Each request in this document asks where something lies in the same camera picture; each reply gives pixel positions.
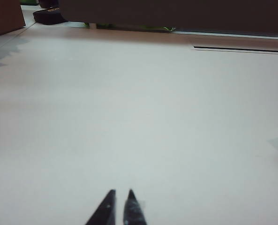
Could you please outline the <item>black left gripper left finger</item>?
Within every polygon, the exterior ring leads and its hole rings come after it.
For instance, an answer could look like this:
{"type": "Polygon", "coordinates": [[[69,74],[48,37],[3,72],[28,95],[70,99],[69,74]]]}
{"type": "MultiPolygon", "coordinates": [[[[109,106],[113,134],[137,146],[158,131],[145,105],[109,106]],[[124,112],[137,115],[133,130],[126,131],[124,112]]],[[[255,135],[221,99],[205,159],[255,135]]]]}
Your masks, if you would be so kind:
{"type": "Polygon", "coordinates": [[[116,190],[111,189],[86,225],[115,225],[116,224],[116,190]]]}

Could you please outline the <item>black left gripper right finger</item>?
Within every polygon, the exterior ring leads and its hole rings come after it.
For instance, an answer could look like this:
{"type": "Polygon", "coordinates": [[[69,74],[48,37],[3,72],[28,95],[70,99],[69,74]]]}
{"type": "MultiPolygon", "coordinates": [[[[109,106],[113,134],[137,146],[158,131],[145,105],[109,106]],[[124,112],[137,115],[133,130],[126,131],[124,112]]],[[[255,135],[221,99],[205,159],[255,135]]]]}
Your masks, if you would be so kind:
{"type": "Polygon", "coordinates": [[[147,225],[142,208],[132,189],[129,190],[128,197],[124,204],[123,224],[147,225]]]}

